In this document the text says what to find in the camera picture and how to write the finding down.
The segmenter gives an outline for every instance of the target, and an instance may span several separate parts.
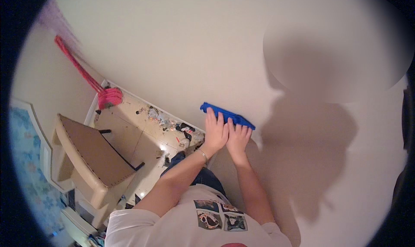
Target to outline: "person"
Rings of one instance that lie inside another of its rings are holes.
[[[204,144],[185,157],[189,140],[151,191],[132,209],[111,213],[106,247],[291,246],[274,220],[266,192],[245,153],[252,130],[207,109]],[[246,213],[231,205],[208,160],[227,147],[237,170]]]

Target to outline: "white t-shirt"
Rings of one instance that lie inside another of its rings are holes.
[[[217,190],[196,184],[163,217],[141,209],[111,213],[105,247],[291,247],[276,223],[259,225]]]

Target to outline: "jeans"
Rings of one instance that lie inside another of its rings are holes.
[[[184,155],[184,151],[179,151],[171,159],[170,166],[166,168],[165,171],[163,171],[160,177],[163,176],[163,174],[166,173],[168,170],[170,170],[172,167],[177,165],[177,163],[184,160],[185,157],[186,156]],[[224,196],[226,196],[225,190],[223,190],[222,184],[220,183],[219,179],[217,179],[217,177],[213,174],[213,172],[211,172],[209,169],[205,167],[203,167],[200,170],[199,174],[196,176],[195,180],[190,184],[190,186],[194,186],[196,184],[207,185],[213,189],[216,189],[217,191],[222,193]]]

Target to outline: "white sneaker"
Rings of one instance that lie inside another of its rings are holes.
[[[177,147],[177,152],[179,151],[185,151],[187,148],[189,148],[190,141],[189,139],[183,138],[179,142],[179,147]]]

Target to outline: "blue rag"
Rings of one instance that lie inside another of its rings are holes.
[[[229,111],[226,111],[225,109],[222,109],[222,108],[217,107],[215,105],[204,102],[200,106],[200,110],[202,110],[203,112],[206,113],[206,109],[208,107],[211,107],[213,109],[213,111],[215,112],[216,117],[218,115],[218,112],[221,112],[223,114],[223,119],[224,119],[225,123],[228,122],[228,118],[230,117],[234,124],[236,124],[236,125],[246,125],[247,127],[250,127],[252,130],[255,130],[255,126],[253,124],[251,124],[248,120],[243,118],[242,116],[234,114],[234,113],[229,112]]]

